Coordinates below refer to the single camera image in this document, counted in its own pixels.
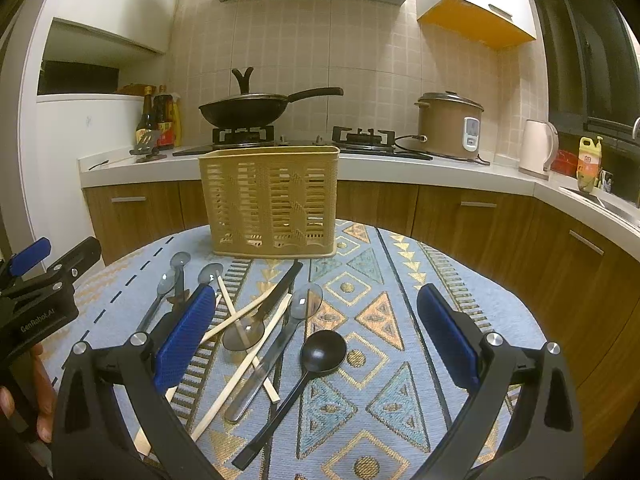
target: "wok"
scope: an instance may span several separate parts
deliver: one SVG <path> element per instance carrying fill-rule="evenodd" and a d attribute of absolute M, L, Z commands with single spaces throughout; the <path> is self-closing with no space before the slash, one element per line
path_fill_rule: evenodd
<path fill-rule="evenodd" d="M 291 95 L 250 94 L 249 77 L 253 71 L 254 68 L 250 66 L 242 75 L 238 69 L 233 69 L 232 73 L 240 87 L 240 95 L 200 107 L 202 116 L 209 123 L 223 130 L 267 126 L 282 115 L 289 103 L 309 97 L 344 95 L 339 87 L 313 88 Z"/>

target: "white countertop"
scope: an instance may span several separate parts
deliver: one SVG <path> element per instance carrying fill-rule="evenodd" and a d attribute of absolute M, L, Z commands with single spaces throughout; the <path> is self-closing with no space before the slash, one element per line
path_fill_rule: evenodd
<path fill-rule="evenodd" d="M 113 152 L 92 155 L 78 160 L 82 187 L 111 186 L 138 182 L 168 182 L 174 180 L 200 180 L 198 156 L 172 156 L 163 160 L 136 164 L 129 155 L 130 147 Z M 109 160 L 109 164 L 92 170 L 88 168 Z M 442 158 L 411 160 L 380 155 L 354 155 L 341 153 L 338 162 L 339 180 L 370 182 L 397 182 L 426 186 L 462 187 L 511 194 L 534 196 L 572 216 L 594 231 L 611 240 L 640 262 L 640 230 L 636 230 L 617 216 L 598 208 L 569 191 L 577 189 L 574 178 L 551 173 L 549 181 L 525 175 L 514 166 L 491 164 L 481 166 Z M 599 189 L 594 194 L 609 203 L 640 218 L 640 210 L 632 204 Z"/>

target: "pan handle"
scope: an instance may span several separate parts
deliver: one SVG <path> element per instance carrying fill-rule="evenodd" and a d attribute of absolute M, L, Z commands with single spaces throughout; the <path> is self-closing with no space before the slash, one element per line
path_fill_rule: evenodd
<path fill-rule="evenodd" d="M 236 76 L 238 80 L 238 86 L 240 87 L 241 94 L 249 93 L 249 78 L 251 77 L 251 72 L 254 71 L 254 67 L 250 66 L 244 71 L 244 75 L 237 69 L 233 69 L 231 73 Z"/>
<path fill-rule="evenodd" d="M 320 97 L 323 95 L 344 95 L 344 90 L 339 86 L 330 86 L 328 88 L 313 88 L 311 90 L 304 90 L 302 92 L 296 92 L 289 96 L 289 102 L 300 101 L 300 99 L 307 99 L 308 97 Z"/>

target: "metal screw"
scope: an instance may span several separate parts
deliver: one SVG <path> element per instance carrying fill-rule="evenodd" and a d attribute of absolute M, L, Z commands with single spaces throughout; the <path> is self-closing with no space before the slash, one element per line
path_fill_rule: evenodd
<path fill-rule="evenodd" d="M 546 351 L 553 355 L 558 355 L 560 353 L 560 345 L 558 343 L 547 343 Z"/>
<path fill-rule="evenodd" d="M 129 341 L 133 346 L 142 346 L 146 343 L 146 334 L 144 332 L 136 332 L 129 338 Z"/>
<path fill-rule="evenodd" d="M 75 345 L 73 345 L 72 350 L 76 355 L 84 354 L 84 352 L 86 351 L 86 343 L 84 341 L 78 341 Z"/>
<path fill-rule="evenodd" d="M 504 339 L 502 338 L 502 336 L 500 334 L 498 334 L 497 332 L 489 332 L 486 335 L 486 341 L 491 345 L 491 346 L 500 346 L 502 343 L 504 343 Z"/>

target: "gas stove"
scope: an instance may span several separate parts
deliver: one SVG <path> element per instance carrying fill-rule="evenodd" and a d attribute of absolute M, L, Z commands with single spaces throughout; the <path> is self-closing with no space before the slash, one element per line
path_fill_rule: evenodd
<path fill-rule="evenodd" d="M 398 156 L 420 160 L 433 159 L 431 155 L 426 153 L 409 152 L 396 146 L 396 133 L 394 131 L 378 130 L 379 135 L 376 135 L 373 128 L 369 128 L 366 134 L 362 133 L 362 128 L 358 128 L 357 133 L 349 133 L 352 131 L 352 128 L 334 126 L 332 143 L 340 148 L 341 153 Z"/>
<path fill-rule="evenodd" d="M 215 150 L 230 150 L 233 148 L 261 148 L 275 146 L 273 126 L 260 126 L 257 128 L 238 128 L 222 130 L 213 128 L 211 144 L 189 148 L 181 152 L 175 152 L 174 156 L 202 155 Z"/>

